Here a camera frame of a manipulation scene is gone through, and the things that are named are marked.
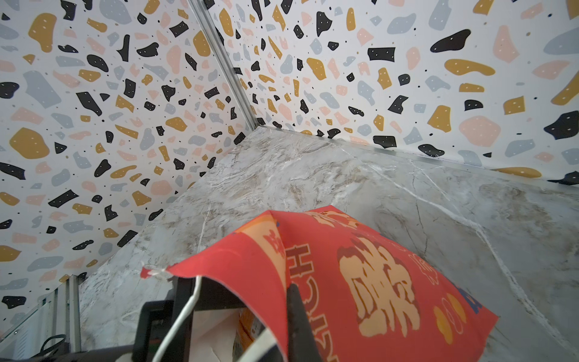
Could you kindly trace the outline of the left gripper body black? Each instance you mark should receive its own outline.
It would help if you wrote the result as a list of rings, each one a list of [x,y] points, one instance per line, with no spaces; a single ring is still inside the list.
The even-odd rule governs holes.
[[[126,278],[81,285],[80,336],[91,361],[152,361],[179,314],[194,294],[194,279],[166,281]],[[177,328],[163,361],[187,361],[199,349],[193,342],[240,308],[240,300],[223,285],[201,281],[200,297]]]

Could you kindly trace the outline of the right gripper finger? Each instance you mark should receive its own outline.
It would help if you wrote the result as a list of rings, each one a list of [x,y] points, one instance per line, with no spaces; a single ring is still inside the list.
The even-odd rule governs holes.
[[[288,361],[321,362],[315,337],[302,301],[299,288],[291,284],[287,289]]]

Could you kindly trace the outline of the orange fruit candy packet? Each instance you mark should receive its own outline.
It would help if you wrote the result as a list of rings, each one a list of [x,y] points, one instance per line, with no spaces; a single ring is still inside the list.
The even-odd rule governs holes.
[[[233,343],[232,360],[238,361],[264,330],[265,325],[250,309],[241,309]]]

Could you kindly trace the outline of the red paper gift bag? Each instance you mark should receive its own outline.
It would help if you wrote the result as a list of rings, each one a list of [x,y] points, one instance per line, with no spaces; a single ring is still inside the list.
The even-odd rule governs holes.
[[[420,256],[332,206],[265,211],[167,273],[196,286],[152,361],[163,361],[204,278],[265,325],[238,361],[288,361],[291,284],[322,361],[477,361],[498,322]]]

